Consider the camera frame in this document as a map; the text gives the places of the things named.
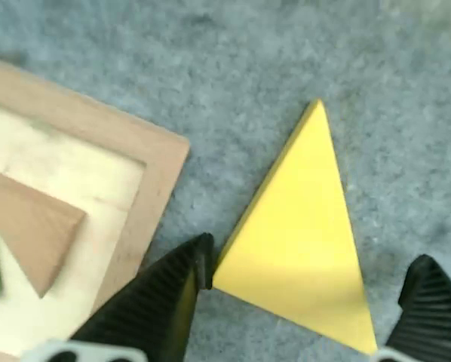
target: wooden frame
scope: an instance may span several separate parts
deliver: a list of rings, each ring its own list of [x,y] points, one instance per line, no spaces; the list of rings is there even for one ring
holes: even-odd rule
[[[137,273],[189,152],[189,141],[1,62],[0,107],[144,164],[143,178],[95,299],[96,310]]]

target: triangle block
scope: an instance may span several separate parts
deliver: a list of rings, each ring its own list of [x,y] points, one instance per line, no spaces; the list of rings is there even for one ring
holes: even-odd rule
[[[213,285],[363,353],[376,350],[320,100],[306,109],[236,226]]]
[[[84,215],[0,174],[0,235],[40,297],[58,275]]]

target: gray carpet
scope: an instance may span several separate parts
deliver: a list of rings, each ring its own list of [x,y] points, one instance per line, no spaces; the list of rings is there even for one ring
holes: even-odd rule
[[[451,1],[0,0],[0,58],[190,139],[149,260],[222,244],[322,97],[379,343],[416,255],[451,274]],[[365,357],[212,291],[186,360]]]

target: wooden puzzle board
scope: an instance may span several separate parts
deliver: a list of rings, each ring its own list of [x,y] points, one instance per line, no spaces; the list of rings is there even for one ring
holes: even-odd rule
[[[67,338],[134,277],[188,151],[181,136],[0,63],[0,172],[87,213],[41,301],[0,239],[0,351]]]
[[[89,316],[143,167],[0,109],[0,172],[87,214],[42,299],[0,238],[0,351],[19,355],[50,337],[68,338]]]

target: brown wooden triangle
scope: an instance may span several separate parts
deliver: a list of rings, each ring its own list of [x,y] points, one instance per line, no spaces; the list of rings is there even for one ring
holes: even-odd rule
[[[0,235],[40,297],[58,275],[84,215],[0,174]]]

